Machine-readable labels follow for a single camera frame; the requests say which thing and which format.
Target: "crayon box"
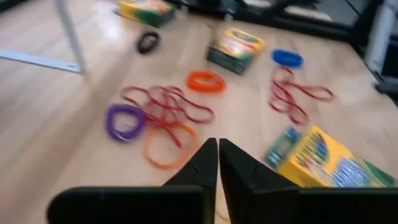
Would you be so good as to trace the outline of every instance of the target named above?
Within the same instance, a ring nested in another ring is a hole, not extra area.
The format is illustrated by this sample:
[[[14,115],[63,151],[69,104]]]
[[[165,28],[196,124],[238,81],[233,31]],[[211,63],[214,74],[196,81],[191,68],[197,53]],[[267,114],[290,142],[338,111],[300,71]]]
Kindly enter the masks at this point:
[[[120,15],[148,24],[161,27],[174,18],[175,6],[162,0],[120,0]]]
[[[270,148],[266,162],[301,187],[395,187],[397,183],[316,126],[302,138],[285,131]]]
[[[260,38],[232,28],[209,46],[207,60],[241,75],[263,47]]]

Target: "orange rubber band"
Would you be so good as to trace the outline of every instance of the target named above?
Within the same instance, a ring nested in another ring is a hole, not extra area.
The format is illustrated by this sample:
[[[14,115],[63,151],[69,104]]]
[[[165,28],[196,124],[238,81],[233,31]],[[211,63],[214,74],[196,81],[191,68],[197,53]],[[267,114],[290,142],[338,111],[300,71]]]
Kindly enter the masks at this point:
[[[198,79],[212,79],[215,80],[214,84],[203,84],[197,82]],[[189,74],[187,78],[187,86],[196,91],[206,91],[206,92],[219,92],[223,91],[225,88],[224,80],[213,72],[208,71],[193,71]]]
[[[149,139],[150,139],[150,136],[151,136],[151,134],[153,133],[153,131],[155,129],[158,129],[158,128],[149,126],[149,129],[146,132],[146,135],[144,136],[144,156],[154,166],[156,166],[158,168],[161,168],[161,169],[175,169],[175,168],[178,168],[181,165],[181,163],[183,163],[185,161],[185,159],[189,156],[190,152],[193,151],[194,147],[196,146],[196,140],[197,140],[196,132],[192,128],[190,128],[190,127],[188,127],[188,126],[186,126],[184,124],[181,124],[181,123],[178,123],[177,127],[186,130],[186,132],[188,132],[190,135],[192,135],[192,141],[191,141],[191,143],[190,143],[190,145],[188,147],[188,150],[180,149],[181,151],[179,152],[178,157],[176,158],[175,161],[173,161],[171,163],[161,163],[161,162],[158,162],[158,161],[154,160],[149,154]]]

